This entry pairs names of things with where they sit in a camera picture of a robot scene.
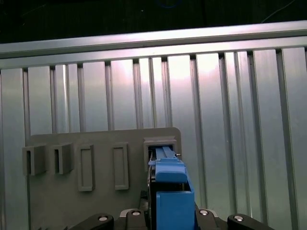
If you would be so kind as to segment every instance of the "metal panel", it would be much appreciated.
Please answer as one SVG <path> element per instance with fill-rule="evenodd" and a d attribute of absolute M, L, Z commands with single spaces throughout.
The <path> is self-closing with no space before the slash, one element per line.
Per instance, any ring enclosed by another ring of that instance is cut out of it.
<path fill-rule="evenodd" d="M 251 91 L 251 76 L 247 52 L 238 52 L 237 61 L 237 83 L 239 89 L 239 105 L 241 110 L 241 128 L 244 134 L 243 147 L 246 155 L 246 165 L 248 170 L 248 214 L 257 220 L 262 221 L 263 217 L 260 197 L 259 163 L 256 143 L 253 98 Z"/>
<path fill-rule="evenodd" d="M 222 87 L 218 54 L 197 55 L 208 208 L 231 213 Z"/>
<path fill-rule="evenodd" d="M 207 207 L 207 189 L 206 189 L 206 173 L 205 173 L 205 162 L 203 152 L 203 141 L 202 141 L 202 125 L 201 125 L 201 106 L 200 106 L 200 94 L 199 94 L 199 81 L 197 73 L 197 61 L 194 58 L 190 59 L 190 72 L 192 80 L 192 93 L 194 100 L 194 113 L 195 113 L 195 132 L 196 132 L 196 151 L 198 158 L 195 159 L 199 169 L 199 187 L 201 191 L 200 202 L 198 203 L 201 207 Z"/>
<path fill-rule="evenodd" d="M 56 66 L 54 75 L 54 91 L 57 133 L 69 132 L 67 87 L 67 66 Z"/>
<path fill-rule="evenodd" d="M 190 72 L 189 56 L 168 57 L 169 85 L 171 95 L 171 114 L 173 126 L 181 132 L 183 161 L 185 162 L 195 189 L 195 201 L 201 204 L 204 191 L 200 190 L 200 179 L 197 159 L 197 143 L 195 126 L 195 108 L 193 101 L 193 85 Z"/>
<path fill-rule="evenodd" d="M 27 229 L 26 179 L 21 157 L 25 134 L 22 69 L 1 71 L 1 92 L 6 229 Z"/>
<path fill-rule="evenodd" d="M 165 81 L 162 78 L 162 62 L 160 57 L 152 59 L 153 75 L 153 109 L 154 109 L 154 127 L 166 127 L 165 114 Z"/>
<path fill-rule="evenodd" d="M 111 62 L 114 129 L 136 128 L 132 60 Z"/>
<path fill-rule="evenodd" d="M 53 130 L 49 67 L 29 68 L 28 84 L 31 135 L 51 133 Z"/>
<path fill-rule="evenodd" d="M 151 90 L 151 77 L 149 71 L 149 59 L 140 59 L 140 74 L 141 74 L 141 118 L 142 128 L 153 128 L 154 127 L 154 113 L 153 113 L 153 102 L 152 102 L 152 90 Z"/>
<path fill-rule="evenodd" d="M 0 117 L 2 117 L 1 71 L 0 71 Z M 3 129 L 0 121 L 0 230 L 5 229 L 5 181 L 4 181 L 4 153 Z"/>
<path fill-rule="evenodd" d="M 229 100 L 230 143 L 234 161 L 236 211 L 250 215 L 246 155 L 243 140 L 242 114 L 237 78 L 237 55 L 225 53 L 226 80 Z"/>
<path fill-rule="evenodd" d="M 104 62 L 83 65 L 85 131 L 108 130 Z"/>
<path fill-rule="evenodd" d="M 276 51 L 255 51 L 254 61 L 268 224 L 291 229 Z"/>
<path fill-rule="evenodd" d="M 300 230 L 307 229 L 307 70 L 304 48 L 284 49 L 284 81 L 288 105 L 288 122 L 290 134 L 290 161 L 295 188 L 294 196 Z"/>
<path fill-rule="evenodd" d="M 68 65 L 69 131 L 80 132 L 79 85 L 77 65 Z"/>

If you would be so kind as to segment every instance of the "corrugated metal wall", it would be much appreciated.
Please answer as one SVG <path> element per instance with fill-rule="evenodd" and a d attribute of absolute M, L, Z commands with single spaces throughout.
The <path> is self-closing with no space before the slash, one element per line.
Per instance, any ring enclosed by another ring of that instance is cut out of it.
<path fill-rule="evenodd" d="M 7 230 L 28 219 L 31 135 L 152 127 L 180 129 L 200 206 L 307 229 L 303 47 L 2 69 L 0 95 Z"/>

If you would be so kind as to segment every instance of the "dark background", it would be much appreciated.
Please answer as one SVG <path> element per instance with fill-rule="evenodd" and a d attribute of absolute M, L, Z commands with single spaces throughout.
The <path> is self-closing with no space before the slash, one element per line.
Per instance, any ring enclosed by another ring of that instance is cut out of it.
<path fill-rule="evenodd" d="M 0 0 L 0 43 L 260 23 L 290 1 Z M 306 20 L 306 9 L 296 0 L 266 23 Z"/>

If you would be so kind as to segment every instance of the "cable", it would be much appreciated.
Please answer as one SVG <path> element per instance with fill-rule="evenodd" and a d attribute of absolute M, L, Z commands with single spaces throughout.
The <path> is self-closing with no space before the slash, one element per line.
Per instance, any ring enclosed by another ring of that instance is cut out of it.
<path fill-rule="evenodd" d="M 288 6 L 290 6 L 293 2 L 295 2 L 296 0 L 292 0 L 291 2 L 289 2 L 287 5 L 285 5 L 284 7 L 281 7 L 280 9 L 278 9 L 277 11 L 273 12 L 272 14 L 270 14 L 268 17 L 266 17 L 264 20 L 262 20 L 262 22 L 260 23 L 264 23 L 265 21 L 267 21 L 269 18 L 271 18 L 272 16 L 274 16 L 275 14 L 277 14 L 279 11 L 284 10 L 285 8 L 287 8 Z"/>
<path fill-rule="evenodd" d="M 162 8 L 166 8 L 166 9 L 171 9 L 171 8 L 175 8 L 176 6 L 180 5 L 182 3 L 182 0 L 178 0 L 174 5 L 172 6 L 166 6 L 164 4 L 162 4 L 160 2 L 160 0 L 155 0 L 155 2 L 157 3 L 158 6 L 162 7 Z"/>
<path fill-rule="evenodd" d="M 31 9 L 30 11 L 28 11 L 28 12 L 26 12 L 26 13 L 23 13 L 21 16 L 24 17 L 24 16 L 26 16 L 27 14 L 32 13 L 33 11 L 36 11 L 36 10 L 38 10 L 38 9 L 40 9 L 40 8 L 45 7 L 46 5 L 47 5 L 47 3 L 46 3 L 46 4 L 43 4 L 43 5 L 40 5 L 40 6 L 36 7 L 36 8 L 34 8 L 34 9 Z"/>

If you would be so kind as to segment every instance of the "rectangular holder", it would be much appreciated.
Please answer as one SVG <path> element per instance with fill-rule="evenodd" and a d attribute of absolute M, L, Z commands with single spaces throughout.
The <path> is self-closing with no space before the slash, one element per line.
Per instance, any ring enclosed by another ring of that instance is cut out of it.
<path fill-rule="evenodd" d="M 54 145 L 50 148 L 52 158 L 52 171 L 54 174 L 69 173 L 72 167 L 71 144 Z"/>
<path fill-rule="evenodd" d="M 78 189 L 80 192 L 91 192 L 94 183 L 94 146 L 82 145 L 78 150 Z"/>
<path fill-rule="evenodd" d="M 115 190 L 129 189 L 127 143 L 116 143 L 113 147 Z"/>
<path fill-rule="evenodd" d="M 172 146 L 172 150 L 177 153 L 178 147 L 177 147 L 177 141 L 175 137 L 154 137 L 154 138 L 144 138 L 143 143 L 143 151 L 144 151 L 144 169 L 145 172 L 148 171 L 148 161 L 149 161 L 149 147 L 160 147 L 160 146 Z"/>
<path fill-rule="evenodd" d="M 35 176 L 46 171 L 45 146 L 23 148 L 24 175 Z"/>

